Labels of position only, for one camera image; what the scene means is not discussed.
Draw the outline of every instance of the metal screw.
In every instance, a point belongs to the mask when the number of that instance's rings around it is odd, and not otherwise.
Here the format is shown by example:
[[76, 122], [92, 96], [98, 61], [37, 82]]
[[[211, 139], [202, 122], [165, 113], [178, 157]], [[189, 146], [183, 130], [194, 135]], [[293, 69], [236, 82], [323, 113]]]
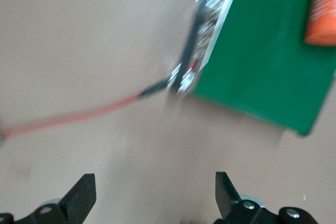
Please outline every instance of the metal screw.
[[252, 209], [254, 209], [255, 206], [254, 206], [254, 204], [251, 201], [245, 201], [244, 202], [244, 207], [247, 208], [247, 209], [252, 210]]
[[292, 208], [288, 208], [288, 209], [286, 210], [286, 213], [287, 213], [290, 217], [295, 218], [295, 219], [300, 217], [300, 214], [299, 214], [296, 210], [294, 210], [294, 209], [292, 209]]
[[51, 211], [51, 207], [44, 207], [41, 209], [40, 214], [46, 214]]

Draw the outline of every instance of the green rectangular object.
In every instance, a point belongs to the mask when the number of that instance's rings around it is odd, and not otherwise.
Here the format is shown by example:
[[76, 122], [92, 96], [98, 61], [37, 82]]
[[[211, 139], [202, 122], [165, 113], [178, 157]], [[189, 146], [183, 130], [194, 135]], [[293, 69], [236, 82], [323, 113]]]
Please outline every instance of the green rectangular object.
[[336, 68], [303, 43], [310, 1], [233, 0], [194, 94], [309, 133]]

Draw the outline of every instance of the cable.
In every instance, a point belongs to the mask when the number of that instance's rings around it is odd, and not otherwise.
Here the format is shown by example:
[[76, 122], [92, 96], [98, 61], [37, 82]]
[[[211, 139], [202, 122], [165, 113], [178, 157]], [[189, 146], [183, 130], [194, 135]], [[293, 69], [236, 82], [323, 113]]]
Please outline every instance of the cable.
[[[194, 62], [189, 68], [188, 71], [193, 69], [196, 66], [197, 62]], [[3, 127], [0, 131], [0, 140], [8, 140], [17, 136], [27, 135], [30, 133], [46, 130], [53, 127], [63, 126], [72, 123], [78, 123], [86, 121], [89, 119], [97, 118], [99, 116], [111, 113], [117, 109], [125, 107], [138, 99], [145, 98], [153, 95], [156, 92], [159, 92], [165, 89], [171, 82], [175, 80], [176, 76], [172, 76], [162, 81], [147, 87], [142, 92], [132, 95], [131, 97], [125, 98], [121, 101], [108, 104], [106, 106], [86, 110], [61, 116], [55, 116], [53, 118], [41, 119], [35, 122], [24, 123], [19, 125], [13, 125], [8, 127]]]

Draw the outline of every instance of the red wire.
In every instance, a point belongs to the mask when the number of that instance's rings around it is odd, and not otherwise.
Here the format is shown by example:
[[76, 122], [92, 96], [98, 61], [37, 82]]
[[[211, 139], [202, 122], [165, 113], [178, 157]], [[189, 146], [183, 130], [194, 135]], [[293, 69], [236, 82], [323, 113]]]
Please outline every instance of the red wire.
[[56, 116], [53, 118], [42, 119], [39, 121], [24, 123], [14, 126], [3, 127], [1, 130], [2, 139], [10, 139], [17, 136], [26, 135], [29, 133], [45, 130], [52, 127], [62, 126], [70, 123], [82, 122], [88, 119], [96, 118], [101, 115], [108, 114], [114, 110], [120, 109], [126, 105], [135, 102], [140, 94], [133, 95], [119, 102], [115, 102], [97, 109], [81, 111], [77, 113]]

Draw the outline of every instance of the orange object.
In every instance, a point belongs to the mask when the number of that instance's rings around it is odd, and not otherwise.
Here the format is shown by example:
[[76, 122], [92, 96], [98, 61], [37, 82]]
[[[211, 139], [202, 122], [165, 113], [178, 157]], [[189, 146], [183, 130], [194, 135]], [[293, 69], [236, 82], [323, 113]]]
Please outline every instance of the orange object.
[[336, 46], [336, 0], [312, 0], [304, 41]]

